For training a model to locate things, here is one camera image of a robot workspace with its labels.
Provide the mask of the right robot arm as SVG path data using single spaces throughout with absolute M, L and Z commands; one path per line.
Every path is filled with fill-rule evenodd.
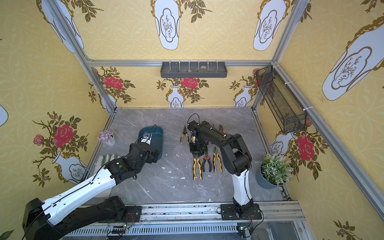
M 239 215 L 246 215 L 252 210 L 254 200 L 249 190 L 249 174 L 252 167 L 252 156 L 243 137 L 239 134 L 228 135 L 215 129 L 207 121 L 198 123 L 191 121 L 187 126 L 191 133 L 190 152 L 194 157 L 194 180 L 202 174 L 196 173 L 196 166 L 202 170 L 200 157 L 208 151 L 207 142 L 219 147 L 221 163 L 232 175 L 234 184 L 233 202 Z

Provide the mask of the small orange black pliers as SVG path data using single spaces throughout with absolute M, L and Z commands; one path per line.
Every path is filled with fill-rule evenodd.
M 203 163 L 202 163 L 202 171 L 205 172 L 206 171 L 206 163 L 209 165 L 209 172 L 211 172 L 213 170 L 213 165 L 212 165 L 212 162 L 211 162 L 211 158 L 208 154 L 208 151 L 205 152 L 205 155 L 203 157 Z

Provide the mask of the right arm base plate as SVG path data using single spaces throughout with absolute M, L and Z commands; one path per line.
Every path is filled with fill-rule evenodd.
M 220 213 L 223 221 L 235 220 L 261 220 L 262 214 L 258 204 L 249 202 L 244 206 L 238 204 L 220 205 Z

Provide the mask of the aluminium front rail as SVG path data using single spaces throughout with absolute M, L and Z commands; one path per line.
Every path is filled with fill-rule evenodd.
M 220 205 L 227 203 L 140 204 L 138 223 L 100 221 L 68 233 L 65 238 L 230 234 L 246 240 L 312 240 L 314 237 L 296 201 L 256 202 L 261 220 L 223 221 Z

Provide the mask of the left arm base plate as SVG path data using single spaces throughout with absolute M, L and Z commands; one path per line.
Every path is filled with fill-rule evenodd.
M 107 220 L 107 223 L 138 223 L 141 218 L 142 206 L 126 206 L 124 210 L 119 211 L 117 216 Z

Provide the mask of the green potted plant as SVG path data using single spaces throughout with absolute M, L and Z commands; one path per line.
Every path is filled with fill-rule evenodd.
M 264 189 L 274 189 L 291 181 L 294 169 L 286 157 L 267 154 L 256 174 L 257 183 Z

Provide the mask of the yellow wide handle pliers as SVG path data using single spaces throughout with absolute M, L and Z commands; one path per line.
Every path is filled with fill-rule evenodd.
M 219 170 L 221 173 L 223 172 L 222 162 L 217 147 L 214 147 L 213 167 L 214 172 L 216 172 L 217 170 Z

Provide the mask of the teal plastic storage box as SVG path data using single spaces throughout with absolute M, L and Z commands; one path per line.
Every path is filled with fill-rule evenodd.
M 139 131 L 138 142 L 140 143 L 140 138 L 144 133 L 152 134 L 151 141 L 151 151 L 157 154 L 157 161 L 162 158 L 163 146 L 164 146 L 164 130 L 162 127 L 153 125 L 152 127 L 145 127 Z

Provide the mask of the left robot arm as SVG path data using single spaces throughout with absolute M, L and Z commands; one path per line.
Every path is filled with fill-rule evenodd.
M 132 143 L 129 153 L 103 165 L 95 175 L 55 197 L 27 203 L 22 227 L 25 240 L 59 240 L 68 233 L 100 221 L 123 221 L 128 210 L 114 196 L 87 208 L 81 205 L 130 178 L 162 157 L 163 143 Z

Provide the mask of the yellow pliers silver head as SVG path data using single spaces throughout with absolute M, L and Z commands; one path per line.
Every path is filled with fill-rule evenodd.
M 200 162 L 200 157 L 198 155 L 194 155 L 194 164 L 193 164 L 193 175 L 194 175 L 194 181 L 196 179 L 202 180 L 202 165 Z

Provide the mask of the grey wall shelf tray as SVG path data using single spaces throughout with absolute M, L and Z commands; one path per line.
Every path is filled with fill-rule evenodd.
M 228 69 L 223 61 L 162 62 L 161 77 L 165 78 L 226 78 Z

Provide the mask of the yellow black striped pliers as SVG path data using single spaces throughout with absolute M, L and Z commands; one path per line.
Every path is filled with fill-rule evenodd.
M 190 141 L 190 138 L 188 136 L 188 132 L 187 132 L 187 127 L 184 126 L 184 129 L 183 129 L 183 132 L 182 132 L 182 136 L 181 136 L 181 139 L 180 139 L 180 142 L 181 144 L 183 144 L 183 139 L 186 138 L 187 139 L 187 144 L 189 144 L 189 141 Z

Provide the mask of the pink flower pot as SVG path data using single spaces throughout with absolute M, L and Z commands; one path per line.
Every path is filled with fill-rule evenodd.
M 101 132 L 98 136 L 98 141 L 108 146 L 113 146 L 116 143 L 114 131 L 106 130 Z

